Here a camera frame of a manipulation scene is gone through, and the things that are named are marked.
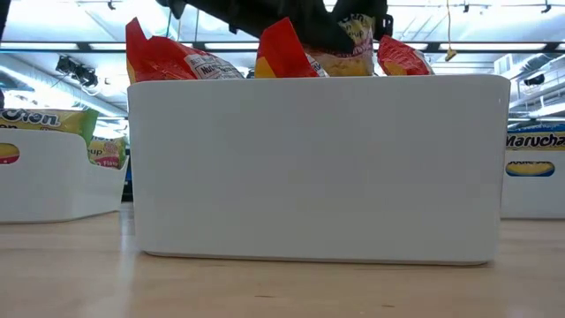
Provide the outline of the green Maruchan noodle pack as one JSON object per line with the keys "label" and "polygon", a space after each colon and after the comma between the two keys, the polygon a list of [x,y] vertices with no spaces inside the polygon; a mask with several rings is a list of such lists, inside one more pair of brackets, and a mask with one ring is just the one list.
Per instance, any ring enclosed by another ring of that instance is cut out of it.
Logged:
{"label": "green Maruchan noodle pack", "polygon": [[126,159],[125,136],[115,139],[94,136],[87,148],[87,154],[92,164],[119,170],[124,166]]}
{"label": "green Maruchan noodle pack", "polygon": [[97,110],[0,110],[0,129],[55,131],[80,136],[89,147],[94,135]]}
{"label": "green Maruchan noodle pack", "polygon": [[351,14],[337,22],[353,40],[351,53],[338,53],[328,49],[305,46],[305,53],[315,68],[322,68],[327,76],[373,76],[373,25],[374,18],[361,13]]}

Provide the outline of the black overhead beam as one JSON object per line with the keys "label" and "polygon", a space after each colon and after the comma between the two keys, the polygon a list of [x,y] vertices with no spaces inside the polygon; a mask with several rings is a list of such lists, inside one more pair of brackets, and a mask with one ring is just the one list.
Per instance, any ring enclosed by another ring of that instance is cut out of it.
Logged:
{"label": "black overhead beam", "polygon": [[[406,42],[406,45],[428,54],[446,53],[449,48],[464,54],[565,54],[565,42]],[[258,49],[257,42],[183,42],[187,47],[213,53],[249,53]],[[95,54],[125,53],[124,42],[2,42],[0,52],[78,52]]]}

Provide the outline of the red Maruchan noodle pack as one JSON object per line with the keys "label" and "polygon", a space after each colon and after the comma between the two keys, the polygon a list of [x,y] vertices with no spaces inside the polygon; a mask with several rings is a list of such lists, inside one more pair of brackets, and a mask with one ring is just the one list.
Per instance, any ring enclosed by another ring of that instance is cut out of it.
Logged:
{"label": "red Maruchan noodle pack", "polygon": [[155,80],[228,80],[244,76],[231,63],[162,36],[146,38],[137,18],[125,26],[130,84]]}
{"label": "red Maruchan noodle pack", "polygon": [[326,78],[328,73],[308,55],[289,18],[266,28],[259,42],[255,78]]}
{"label": "red Maruchan noodle pack", "polygon": [[388,76],[434,75],[422,52],[388,35],[380,38],[377,62]]}

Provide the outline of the white plastic bin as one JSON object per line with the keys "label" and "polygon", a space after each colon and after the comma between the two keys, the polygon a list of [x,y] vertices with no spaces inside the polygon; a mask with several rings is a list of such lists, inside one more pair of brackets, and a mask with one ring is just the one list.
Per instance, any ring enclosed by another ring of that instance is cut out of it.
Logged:
{"label": "white plastic bin", "polygon": [[135,231],[155,255],[482,264],[509,81],[147,81],[128,90]]}
{"label": "white plastic bin", "polygon": [[565,219],[565,151],[508,150],[501,217]]}
{"label": "white plastic bin", "polygon": [[0,129],[19,149],[0,163],[0,223],[57,223],[120,209],[127,167],[90,163],[84,139],[54,131]]}

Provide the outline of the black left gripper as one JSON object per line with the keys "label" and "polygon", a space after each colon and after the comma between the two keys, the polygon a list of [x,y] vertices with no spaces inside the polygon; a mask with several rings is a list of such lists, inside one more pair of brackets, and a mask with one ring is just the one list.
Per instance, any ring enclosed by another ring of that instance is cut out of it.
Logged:
{"label": "black left gripper", "polygon": [[[185,0],[238,30],[260,37],[275,22],[288,18],[299,39],[314,49],[350,54],[355,43],[326,11],[322,0]],[[373,19],[374,40],[393,36],[394,18],[388,0],[337,0],[331,15],[336,20],[351,14]]]}

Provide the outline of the blue Maruchan noodle pack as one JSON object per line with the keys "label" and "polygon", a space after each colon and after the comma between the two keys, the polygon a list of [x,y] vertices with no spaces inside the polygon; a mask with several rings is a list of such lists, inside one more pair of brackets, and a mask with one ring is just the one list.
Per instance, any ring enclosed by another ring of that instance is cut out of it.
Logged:
{"label": "blue Maruchan noodle pack", "polygon": [[[565,151],[565,124],[534,125],[507,132],[508,151]],[[555,164],[545,160],[510,160],[505,168],[510,177],[550,177]]]}

